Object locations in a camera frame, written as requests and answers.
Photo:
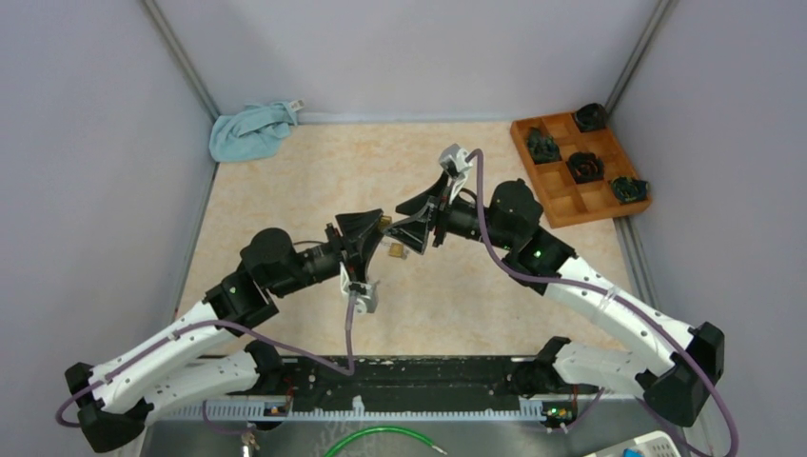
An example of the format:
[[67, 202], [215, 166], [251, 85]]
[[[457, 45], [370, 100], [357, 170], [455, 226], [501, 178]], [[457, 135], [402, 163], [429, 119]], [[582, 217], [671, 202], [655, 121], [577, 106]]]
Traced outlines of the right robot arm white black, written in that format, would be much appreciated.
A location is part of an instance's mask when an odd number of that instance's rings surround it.
[[709, 322], [694, 326], [668, 316], [595, 271], [541, 227], [542, 206], [522, 179], [498, 184], [489, 205], [480, 208], [462, 199], [443, 174], [396, 211], [403, 218], [385, 228], [386, 235], [418, 252], [439, 246], [448, 234], [502, 248], [506, 253], [497, 263], [515, 281], [623, 344], [614, 351], [552, 338], [536, 366], [541, 388], [605, 387], [640, 398], [676, 426], [695, 423], [724, 371], [724, 332]]

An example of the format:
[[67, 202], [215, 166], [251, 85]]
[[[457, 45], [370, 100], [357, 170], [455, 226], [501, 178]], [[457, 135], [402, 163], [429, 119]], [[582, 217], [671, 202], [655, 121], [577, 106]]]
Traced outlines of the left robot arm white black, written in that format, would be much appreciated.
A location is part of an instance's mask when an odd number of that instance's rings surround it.
[[282, 228], [257, 232], [237, 268], [168, 327], [105, 363], [67, 369], [73, 426], [93, 451], [106, 453], [181, 407], [233, 392], [278, 391], [285, 381], [282, 344], [258, 326], [278, 313], [277, 299], [330, 279], [339, 281], [347, 326], [373, 311], [367, 273], [383, 219], [379, 209], [339, 214], [325, 240], [303, 250]]

